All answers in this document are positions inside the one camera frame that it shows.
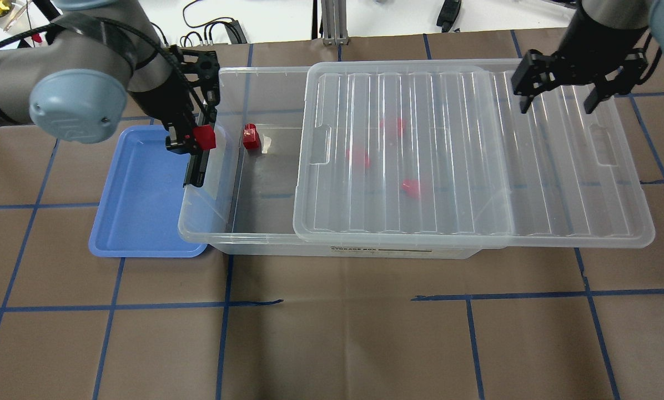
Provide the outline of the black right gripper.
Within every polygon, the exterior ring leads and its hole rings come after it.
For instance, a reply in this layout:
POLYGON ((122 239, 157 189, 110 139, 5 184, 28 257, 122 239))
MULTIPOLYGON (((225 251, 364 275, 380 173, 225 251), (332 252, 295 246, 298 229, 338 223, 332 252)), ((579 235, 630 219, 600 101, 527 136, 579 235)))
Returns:
POLYGON ((643 82, 648 68, 645 49, 637 47, 645 31, 645 22, 636 28, 614 28, 586 11, 576 11, 553 54, 530 49, 513 73, 520 112, 527 114, 535 98, 563 84, 594 84, 583 102, 586 114, 616 94, 628 93, 643 82))

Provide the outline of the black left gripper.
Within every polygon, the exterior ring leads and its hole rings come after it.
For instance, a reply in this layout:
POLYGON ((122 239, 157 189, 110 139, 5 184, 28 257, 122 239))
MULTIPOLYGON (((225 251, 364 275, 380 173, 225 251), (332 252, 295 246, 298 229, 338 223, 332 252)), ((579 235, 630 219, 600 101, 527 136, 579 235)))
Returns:
POLYGON ((220 103, 220 63, 213 50, 162 48, 137 63, 127 92, 138 107, 165 125, 165 149, 175 154, 201 154, 193 134, 197 124, 215 126, 220 103))

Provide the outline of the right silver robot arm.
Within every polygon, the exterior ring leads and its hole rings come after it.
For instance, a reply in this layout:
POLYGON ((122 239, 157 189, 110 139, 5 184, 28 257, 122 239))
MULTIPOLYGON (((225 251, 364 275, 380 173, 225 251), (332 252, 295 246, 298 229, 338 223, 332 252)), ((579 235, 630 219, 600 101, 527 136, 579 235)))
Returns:
POLYGON ((530 49, 511 78, 520 112, 560 86, 593 89, 588 114, 615 94, 644 84, 664 58, 664 1, 578 1, 556 51, 530 49))

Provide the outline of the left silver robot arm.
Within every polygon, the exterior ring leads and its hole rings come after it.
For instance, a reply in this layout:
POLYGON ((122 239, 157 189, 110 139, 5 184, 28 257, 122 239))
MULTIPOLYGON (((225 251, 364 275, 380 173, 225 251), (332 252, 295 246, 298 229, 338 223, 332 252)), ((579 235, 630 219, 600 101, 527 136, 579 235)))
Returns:
POLYGON ((109 139, 128 99, 177 154, 214 149, 214 52, 164 47, 137 1, 56 1, 45 26, 0 41, 0 128, 35 124, 83 144, 109 139))

